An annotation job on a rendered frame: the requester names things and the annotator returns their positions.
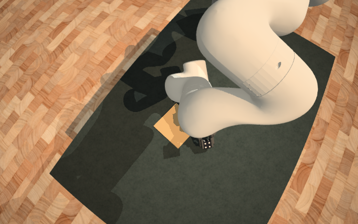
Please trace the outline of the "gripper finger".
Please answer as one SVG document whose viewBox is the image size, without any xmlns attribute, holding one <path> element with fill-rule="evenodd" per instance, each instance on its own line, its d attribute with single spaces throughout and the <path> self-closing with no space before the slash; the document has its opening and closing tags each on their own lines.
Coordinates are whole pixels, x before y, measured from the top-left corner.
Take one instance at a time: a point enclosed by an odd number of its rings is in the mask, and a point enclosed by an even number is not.
<svg viewBox="0 0 358 224">
<path fill-rule="evenodd" d="M 202 147 L 202 149 L 204 149 L 203 139 L 202 138 L 198 138 L 198 139 L 199 139 L 199 146 Z"/>
<path fill-rule="evenodd" d="M 211 147 L 213 147 L 213 145 L 214 145 L 214 135 L 215 135 L 216 133 L 214 133 L 214 134 L 212 134 L 212 135 L 210 135 L 209 136 L 209 140 L 211 141 Z"/>
</svg>

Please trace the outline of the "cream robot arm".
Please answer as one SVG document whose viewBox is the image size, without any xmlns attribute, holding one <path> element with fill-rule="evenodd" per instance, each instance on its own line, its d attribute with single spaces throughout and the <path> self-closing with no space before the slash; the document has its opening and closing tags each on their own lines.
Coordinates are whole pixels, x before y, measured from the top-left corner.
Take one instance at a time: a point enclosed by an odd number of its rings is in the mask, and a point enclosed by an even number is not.
<svg viewBox="0 0 358 224">
<path fill-rule="evenodd" d="M 184 72 L 171 74 L 165 81 L 168 97 L 179 102 L 182 130 L 203 138 L 234 125 L 282 124 L 308 112 L 317 97 L 316 78 L 279 36 L 295 31 L 308 7 L 327 1 L 213 3 L 198 23 L 197 45 L 240 88 L 212 87 L 204 60 L 184 63 Z"/>
</svg>

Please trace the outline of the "black die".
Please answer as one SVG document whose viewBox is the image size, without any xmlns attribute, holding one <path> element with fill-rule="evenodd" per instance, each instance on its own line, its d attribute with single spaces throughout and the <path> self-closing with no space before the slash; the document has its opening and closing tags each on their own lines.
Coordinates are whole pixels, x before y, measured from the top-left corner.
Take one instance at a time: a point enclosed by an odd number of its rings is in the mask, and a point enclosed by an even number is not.
<svg viewBox="0 0 358 224">
<path fill-rule="evenodd" d="M 204 149 L 211 148 L 211 141 L 209 139 L 203 140 Z"/>
</svg>

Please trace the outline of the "orange flat mat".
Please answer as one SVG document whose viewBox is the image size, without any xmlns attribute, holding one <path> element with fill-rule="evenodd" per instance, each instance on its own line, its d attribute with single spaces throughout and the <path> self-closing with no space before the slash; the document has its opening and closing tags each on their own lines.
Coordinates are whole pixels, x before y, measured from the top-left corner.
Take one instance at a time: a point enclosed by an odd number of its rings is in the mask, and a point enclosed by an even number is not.
<svg viewBox="0 0 358 224">
<path fill-rule="evenodd" d="M 162 133 L 173 145 L 179 148 L 189 137 L 178 122 L 178 107 L 176 103 L 155 125 L 154 127 Z"/>
</svg>

